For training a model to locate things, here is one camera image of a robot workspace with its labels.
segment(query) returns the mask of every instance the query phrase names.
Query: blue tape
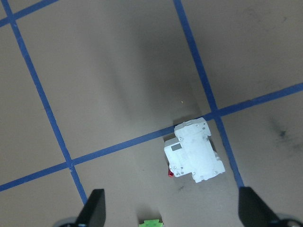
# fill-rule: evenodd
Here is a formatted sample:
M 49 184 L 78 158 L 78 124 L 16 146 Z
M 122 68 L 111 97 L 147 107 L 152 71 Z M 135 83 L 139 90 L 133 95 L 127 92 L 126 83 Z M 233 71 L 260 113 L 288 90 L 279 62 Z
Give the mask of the blue tape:
M 195 65 L 196 65 L 196 69 L 198 71 L 198 75 L 202 82 L 202 86 L 204 88 L 209 106 L 210 106 L 212 112 L 215 112 L 217 110 L 216 101 L 214 99 L 213 91 L 210 87 L 210 84 L 209 84 L 209 81 L 208 81 L 198 48 L 197 48 L 193 33 L 190 29 L 182 2 L 181 2 L 181 0 L 174 0 L 174 4 L 175 4 L 175 8 L 178 13 L 179 20 L 181 22 L 181 25 L 182 25 L 182 28 L 183 28 L 183 31 L 184 31 L 184 34 L 185 34 L 185 37 L 187 40 L 188 46 L 189 46 L 191 54 L 193 56 L 193 59 L 194 59 Z
M 36 4 L 34 4 L 34 5 L 31 5 L 31 6 L 27 7 L 27 8 L 25 8 L 25 9 L 23 9 L 23 10 L 15 13 L 14 14 L 14 18 L 15 18 L 15 20 L 18 20 L 21 17 L 24 17 L 24 16 L 26 16 L 28 14 L 31 14 L 31 13 L 33 13 L 33 12 L 39 10 L 39 9 L 42 9 L 45 6 L 48 6 L 48 5 L 50 5 L 50 4 L 54 3 L 54 2 L 57 2 L 57 1 L 58 0 L 43 0 L 43 1 L 40 1 L 40 2 L 38 2 Z
M 204 117 L 204 119 L 206 121 L 209 121 L 213 118 L 213 115 L 211 113 L 208 113 L 208 114 L 206 114 L 202 117 Z M 78 158 L 73 160 L 73 163 L 75 165 L 78 165 L 78 164 L 81 164 L 83 162 L 87 162 L 87 161 L 93 160 L 95 158 L 98 158 L 98 157 L 101 157 L 101 156 L 104 156 L 104 155 L 108 155 L 108 154 L 114 153 L 116 151 L 123 150 L 125 148 L 129 148 L 129 147 L 132 147 L 134 145 L 137 145 L 137 144 L 140 144 L 140 143 L 143 143 L 143 142 L 147 142 L 149 140 L 153 140 L 153 139 L 158 138 L 158 137 L 162 137 L 162 136 L 171 134 L 173 132 L 174 132 L 174 126 L 170 126 L 170 127 L 165 128 L 165 129 L 154 131 L 154 132 L 151 132 L 149 134 L 134 138 L 132 140 L 128 140 L 128 141 L 125 141 L 123 143 L 119 143 L 119 144 L 113 145 L 111 147 L 108 147 L 108 148 L 105 148 L 105 149 L 102 149 L 102 150 L 98 150 L 98 151 L 95 151 L 93 153 L 78 157 Z
M 221 139 L 222 139 L 223 145 L 225 147 L 225 150 L 226 150 L 226 153 L 227 153 L 227 156 L 228 156 L 228 159 L 229 159 L 229 162 L 230 162 L 230 165 L 231 165 L 234 177 L 235 177 L 235 181 L 236 181 L 238 187 L 242 187 L 244 185 L 243 180 L 239 173 L 238 166 L 237 166 L 236 160 L 234 158 L 232 148 L 228 141 L 228 137 L 227 137 L 223 122 L 222 122 L 220 116 L 218 115 L 218 107 L 217 107 L 217 104 L 216 104 L 216 101 L 214 98 L 214 94 L 213 94 L 211 86 L 209 84 L 209 81 L 208 81 L 208 78 L 207 78 L 196 42 L 195 42 L 195 39 L 193 36 L 193 33 L 190 29 L 189 22 L 187 20 L 182 2 L 181 2 L 181 0 L 174 0 L 174 4 L 175 4 L 175 8 L 178 13 L 178 17 L 181 22 L 181 25 L 182 25 L 182 28 L 183 28 L 183 31 L 184 31 L 184 34 L 185 34 L 185 37 L 187 40 L 188 46 L 190 48 L 192 57 L 194 59 L 201 83 L 203 85 L 203 88 L 204 88 L 204 91 L 205 91 L 205 94 L 207 97 L 207 101 L 211 108 L 212 114 L 214 115 L 214 120 L 216 122 L 217 128 L 221 135 Z
M 43 177 L 43 176 L 46 176 L 46 175 L 49 175 L 49 174 L 53 174 L 55 172 L 58 172 L 60 170 L 66 169 L 66 168 L 68 168 L 68 167 L 67 167 L 66 163 L 64 162 L 64 163 L 49 167 L 47 169 L 41 170 L 39 172 L 21 177 L 17 180 L 14 180 L 14 181 L 11 181 L 9 183 L 5 183 L 3 185 L 0 185 L 0 192 L 4 191 L 4 190 L 7 190 L 9 188 L 18 186 L 20 184 L 35 180 L 37 178 L 40 178 L 40 177 Z
M 225 108 L 222 108 L 219 110 L 219 115 L 220 116 L 225 116 L 225 115 L 229 115 L 241 110 L 244 110 L 246 108 L 255 106 L 255 105 L 259 105 L 259 104 L 263 104 L 278 98 L 282 98 L 288 95 L 292 95 L 295 94 L 297 92 L 303 91 L 303 83 L 301 84 L 296 84 L 287 88 L 284 88 L 282 90 L 276 91 L 276 92 L 272 92 L 269 93 L 267 95 L 264 96 L 260 96 L 239 104 L 235 104 L 235 105 L 231 105 Z
M 37 72 L 36 72 L 36 70 L 34 68 L 34 65 L 32 63 L 32 60 L 31 60 L 31 58 L 30 58 L 30 56 L 28 54 L 27 48 L 25 46 L 24 40 L 23 40 L 23 38 L 21 36 L 20 30 L 19 30 L 19 28 L 17 26 L 17 23 L 16 23 L 16 21 L 14 19 L 14 15 L 13 15 L 11 9 L 10 9 L 9 3 L 8 3 L 7 0 L 1 0 L 1 2 L 2 2 L 4 10 L 5 10 L 5 12 L 6 12 L 7 16 L 8 16 L 11 28 L 12 28 L 12 30 L 14 32 L 14 35 L 15 35 L 15 38 L 16 38 L 17 43 L 19 45 L 20 51 L 22 53 L 22 56 L 23 56 L 23 58 L 24 58 L 24 60 L 25 60 L 25 62 L 27 64 L 28 70 L 29 70 L 29 72 L 30 72 L 30 74 L 32 76 L 33 82 L 34 82 L 34 84 L 36 86 L 36 89 L 38 91 L 38 94 L 40 96 L 42 104 L 43 104 L 44 109 L 46 111 L 48 120 L 49 120 L 49 122 L 50 122 L 50 124 L 52 126 L 52 129 L 53 129 L 53 132 L 54 132 L 54 134 L 55 134 L 55 136 L 57 138 L 58 144 L 59 144 L 60 149 L 61 149 L 61 151 L 63 153 L 63 156 L 65 158 L 66 164 L 68 165 L 68 167 L 69 167 L 69 169 L 71 171 L 71 175 L 72 175 L 73 180 L 74 180 L 74 182 L 76 184 L 76 187 L 78 189 L 79 195 L 80 195 L 83 203 L 86 203 L 87 196 L 86 196 L 86 194 L 84 192 L 84 189 L 83 189 L 83 186 L 82 186 L 82 184 L 81 184 L 81 182 L 79 180 L 79 177 L 78 177 L 78 174 L 76 172 L 76 169 L 73 166 L 73 163 L 72 163 L 72 160 L 71 160 L 71 156 L 70 156 L 70 154 L 69 154 L 69 152 L 68 152 L 68 150 L 66 148 L 66 145 L 65 145 L 65 142 L 63 140 L 62 134 L 61 134 L 61 132 L 59 130 L 59 127 L 57 125 L 55 116 L 54 116 L 54 114 L 52 112 L 52 109 L 51 109 L 49 103 L 48 103 L 48 100 L 47 100 L 45 92 L 44 92 L 44 90 L 42 88 L 41 82 L 40 82 L 39 77 L 37 75 Z
M 232 171 L 233 171 L 233 175 L 234 175 L 235 181 L 237 182 L 237 186 L 239 188 L 240 187 L 244 187 L 244 183 L 243 183 L 242 177 L 240 175 L 236 159 L 235 159 L 235 157 L 233 155 L 232 147 L 231 147 L 231 145 L 229 143 L 229 140 L 228 140 L 228 137 L 227 137 L 227 133 L 226 133 L 224 124 L 222 122 L 222 119 L 221 119 L 221 117 L 217 116 L 217 117 L 215 117 L 214 120 L 216 121 L 218 131 L 219 131 L 219 133 L 221 135 L 222 143 L 223 143 L 223 146 L 225 147 L 226 154 L 227 154 L 227 157 L 229 159 L 229 162 L 230 162 L 230 165 L 231 165 L 231 168 L 232 168 Z
M 9 19 L 6 17 L 6 18 L 3 18 L 0 20 L 0 27 L 2 26 L 5 26 L 9 23 Z

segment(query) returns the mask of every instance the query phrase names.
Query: floor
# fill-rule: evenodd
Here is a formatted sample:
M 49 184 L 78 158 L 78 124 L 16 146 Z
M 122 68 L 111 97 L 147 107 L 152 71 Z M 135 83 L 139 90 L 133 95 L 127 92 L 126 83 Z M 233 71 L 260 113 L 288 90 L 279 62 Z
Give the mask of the floor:
M 1 3 L 1 226 L 57 227 L 95 188 L 106 227 L 241 227 L 242 185 L 303 219 L 301 1 Z M 226 172 L 169 178 L 200 116 Z

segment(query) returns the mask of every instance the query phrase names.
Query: dark stain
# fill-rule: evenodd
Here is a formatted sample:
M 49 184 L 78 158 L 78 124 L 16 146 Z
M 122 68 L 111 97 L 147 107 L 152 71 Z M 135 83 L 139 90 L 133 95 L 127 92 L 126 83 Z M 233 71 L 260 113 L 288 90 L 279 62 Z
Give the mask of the dark stain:
M 278 136 L 279 140 L 289 140 L 287 128 L 274 118 L 269 120 L 271 130 Z
M 282 138 L 282 139 L 284 139 L 285 138 L 285 135 L 286 135 L 286 131 L 280 131 L 280 137 Z
M 291 131 L 276 119 L 270 119 L 271 130 L 276 135 L 276 147 L 285 148 L 286 158 L 291 158 L 303 152 L 303 142 L 300 136 L 293 135 Z
M 180 192 L 184 188 L 184 185 L 182 187 L 178 188 L 178 192 Z

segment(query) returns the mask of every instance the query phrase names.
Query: white circuit breaker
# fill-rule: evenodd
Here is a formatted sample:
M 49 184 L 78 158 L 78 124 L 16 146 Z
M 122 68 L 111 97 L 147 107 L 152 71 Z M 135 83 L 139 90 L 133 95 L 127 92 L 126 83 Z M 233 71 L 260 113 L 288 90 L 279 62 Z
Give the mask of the white circuit breaker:
M 175 177 L 191 173 L 198 183 L 225 172 L 209 141 L 211 133 L 204 118 L 177 125 L 175 135 L 164 147 L 169 169 Z

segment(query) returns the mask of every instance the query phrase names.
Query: green connector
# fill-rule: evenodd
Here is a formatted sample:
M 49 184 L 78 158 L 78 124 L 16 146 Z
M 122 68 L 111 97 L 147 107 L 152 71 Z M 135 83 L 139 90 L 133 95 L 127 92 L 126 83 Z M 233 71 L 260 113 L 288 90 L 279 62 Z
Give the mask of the green connector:
M 163 227 L 163 223 L 159 220 L 147 220 L 144 221 L 144 224 L 140 224 L 139 227 Z

